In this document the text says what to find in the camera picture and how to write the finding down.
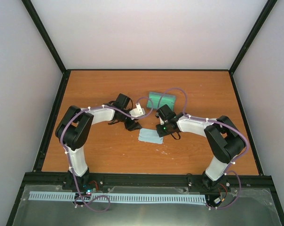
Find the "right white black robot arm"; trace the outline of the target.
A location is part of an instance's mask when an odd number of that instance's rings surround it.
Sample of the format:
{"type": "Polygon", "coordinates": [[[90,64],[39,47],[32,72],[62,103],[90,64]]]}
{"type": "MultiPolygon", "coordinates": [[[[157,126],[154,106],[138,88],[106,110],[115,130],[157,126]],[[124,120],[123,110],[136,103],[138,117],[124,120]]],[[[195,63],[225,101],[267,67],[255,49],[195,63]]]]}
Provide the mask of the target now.
{"type": "Polygon", "coordinates": [[[250,147],[247,138],[224,115],[217,119],[199,118],[184,113],[176,114],[168,105],[163,105],[157,109],[156,117],[160,120],[156,125],[159,137],[174,137],[176,133],[178,137],[174,139],[179,140],[180,133],[186,132],[207,138],[213,159],[202,174],[202,184],[208,191],[217,186],[230,165],[235,164],[236,159],[250,147]]]}

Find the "light blue cleaning cloth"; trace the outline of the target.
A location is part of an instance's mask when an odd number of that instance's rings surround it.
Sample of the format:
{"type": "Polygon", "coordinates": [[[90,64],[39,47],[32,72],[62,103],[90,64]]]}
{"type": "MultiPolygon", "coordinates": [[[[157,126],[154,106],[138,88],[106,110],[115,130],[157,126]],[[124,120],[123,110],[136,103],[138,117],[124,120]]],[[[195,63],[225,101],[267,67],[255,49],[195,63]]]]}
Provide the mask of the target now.
{"type": "Polygon", "coordinates": [[[140,129],[138,140],[153,144],[163,144],[163,137],[159,137],[156,130],[153,129],[140,129]]]}

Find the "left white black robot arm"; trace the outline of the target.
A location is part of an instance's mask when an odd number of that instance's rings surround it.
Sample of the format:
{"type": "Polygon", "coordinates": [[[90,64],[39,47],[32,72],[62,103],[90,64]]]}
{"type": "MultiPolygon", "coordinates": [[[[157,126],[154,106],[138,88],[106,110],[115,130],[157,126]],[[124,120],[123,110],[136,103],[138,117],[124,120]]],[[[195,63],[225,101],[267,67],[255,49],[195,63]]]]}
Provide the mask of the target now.
{"type": "Polygon", "coordinates": [[[85,161],[84,144],[87,141],[91,126],[100,122],[109,125],[122,122],[128,131],[141,129],[138,118],[145,115],[140,103],[133,104],[132,99],[119,94],[112,100],[99,107],[79,108],[72,105],[56,128],[55,136],[65,149],[69,162],[69,171],[75,175],[73,184],[78,189],[89,185],[88,166],[85,161]]]}

